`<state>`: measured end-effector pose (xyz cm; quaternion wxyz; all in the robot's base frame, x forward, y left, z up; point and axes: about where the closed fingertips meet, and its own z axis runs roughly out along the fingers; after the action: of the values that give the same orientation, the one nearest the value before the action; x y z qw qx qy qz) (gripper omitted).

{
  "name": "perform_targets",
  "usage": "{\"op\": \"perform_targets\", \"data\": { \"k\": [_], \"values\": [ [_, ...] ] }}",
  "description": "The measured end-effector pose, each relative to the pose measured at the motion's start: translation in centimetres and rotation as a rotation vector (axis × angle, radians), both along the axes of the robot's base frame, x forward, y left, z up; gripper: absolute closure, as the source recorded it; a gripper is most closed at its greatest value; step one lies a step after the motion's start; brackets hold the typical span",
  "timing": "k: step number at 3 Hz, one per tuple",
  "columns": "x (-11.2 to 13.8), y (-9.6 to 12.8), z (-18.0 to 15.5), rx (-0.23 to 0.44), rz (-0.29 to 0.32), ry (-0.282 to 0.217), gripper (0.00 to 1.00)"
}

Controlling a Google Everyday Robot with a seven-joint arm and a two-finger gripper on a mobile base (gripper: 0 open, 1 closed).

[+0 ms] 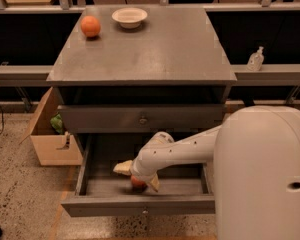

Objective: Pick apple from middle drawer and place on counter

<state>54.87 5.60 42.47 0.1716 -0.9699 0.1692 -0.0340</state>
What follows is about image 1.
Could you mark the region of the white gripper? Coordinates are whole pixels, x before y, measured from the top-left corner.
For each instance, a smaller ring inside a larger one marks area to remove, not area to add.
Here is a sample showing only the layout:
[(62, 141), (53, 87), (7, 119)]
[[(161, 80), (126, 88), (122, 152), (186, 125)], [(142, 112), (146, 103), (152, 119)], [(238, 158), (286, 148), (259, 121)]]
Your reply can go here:
[(113, 168), (117, 174), (135, 176), (138, 180), (148, 183), (156, 192), (159, 191), (160, 183), (157, 171), (167, 166), (167, 149), (159, 146), (143, 147), (137, 157), (118, 163)]

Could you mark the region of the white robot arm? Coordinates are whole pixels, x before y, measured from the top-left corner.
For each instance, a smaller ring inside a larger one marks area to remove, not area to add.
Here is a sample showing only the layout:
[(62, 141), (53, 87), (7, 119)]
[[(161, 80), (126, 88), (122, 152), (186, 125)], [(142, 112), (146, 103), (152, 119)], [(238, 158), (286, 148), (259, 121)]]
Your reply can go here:
[(159, 170), (207, 160), (213, 161), (218, 240), (300, 240), (299, 110), (246, 107), (179, 141), (159, 132), (114, 171), (157, 191)]

